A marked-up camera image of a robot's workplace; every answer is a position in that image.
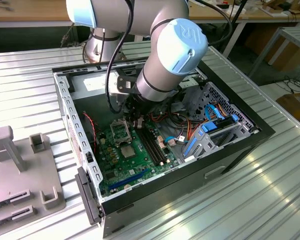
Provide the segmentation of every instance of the blue pcie slot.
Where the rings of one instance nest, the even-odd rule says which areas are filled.
[[[123,185],[125,185],[125,184],[128,184],[128,183],[130,183],[130,182],[132,182],[132,181],[134,181],[134,180],[140,179],[140,178],[143,177],[143,175],[144,175],[147,171],[148,171],[148,169],[145,169],[145,170],[143,170],[142,172],[139,172],[139,173],[137,173],[137,174],[135,174],[135,175],[133,175],[133,176],[130,176],[130,177],[124,179],[124,180],[118,181],[118,182],[116,182],[116,183],[110,185],[110,186],[108,187],[108,189],[109,189],[109,190],[111,190],[111,189],[116,189],[116,188],[121,187],[121,186],[123,186]]]

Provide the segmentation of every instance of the robot arm logo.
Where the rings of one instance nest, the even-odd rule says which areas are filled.
[[[180,31],[183,38],[192,40],[196,44],[201,43],[199,29],[180,25]]]

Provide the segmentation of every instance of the motherboard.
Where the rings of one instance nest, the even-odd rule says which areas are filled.
[[[106,197],[179,165],[155,123],[134,129],[123,119],[101,129],[96,138],[98,166],[102,171],[101,194]]]

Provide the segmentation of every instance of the workbench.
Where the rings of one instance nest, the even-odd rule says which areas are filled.
[[[126,43],[128,59],[150,42]],[[51,68],[83,64],[79,47],[0,53],[0,126],[14,139],[50,138],[66,208],[2,239],[101,239],[75,181],[76,161],[61,119]],[[252,107],[275,135],[235,169],[114,233],[109,239],[300,239],[300,124],[210,47],[203,61]]]
[[[68,17],[66,0],[10,0],[10,6],[14,9],[13,12],[0,9],[0,28],[60,27],[72,24]],[[189,19],[197,24],[226,23],[224,17],[215,10],[192,2],[189,2]],[[238,26],[223,55],[229,56],[246,24],[287,23],[288,21],[296,22],[296,26],[300,27],[300,14],[296,16],[296,19],[288,16],[272,17],[260,9],[241,14],[237,20]],[[142,41],[142,39],[143,37],[136,36],[135,41]],[[284,47],[277,51],[275,57],[270,60],[270,64],[276,61]]]

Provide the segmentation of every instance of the aluminum extrusion table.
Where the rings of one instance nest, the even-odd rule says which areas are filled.
[[[257,71],[259,65],[261,64],[263,59],[266,57],[266,55],[271,50],[271,48],[273,47],[273,45],[276,43],[276,41],[279,39],[280,36],[286,39],[285,41],[286,44],[285,43],[282,44],[280,48],[285,48],[289,42],[297,45],[300,48],[300,27],[279,27],[273,34],[270,41],[264,47],[264,49],[262,50],[258,58],[255,60],[248,74],[249,78],[251,78],[254,75],[254,73]]]
[[[127,43],[128,58],[150,43]],[[204,62],[276,131],[234,170],[162,207],[108,239],[300,238],[300,124],[210,48]],[[51,68],[82,64],[81,48],[0,53],[0,126],[15,139],[50,137],[66,208],[0,239],[101,239],[90,226],[75,181],[77,166],[62,122]]]

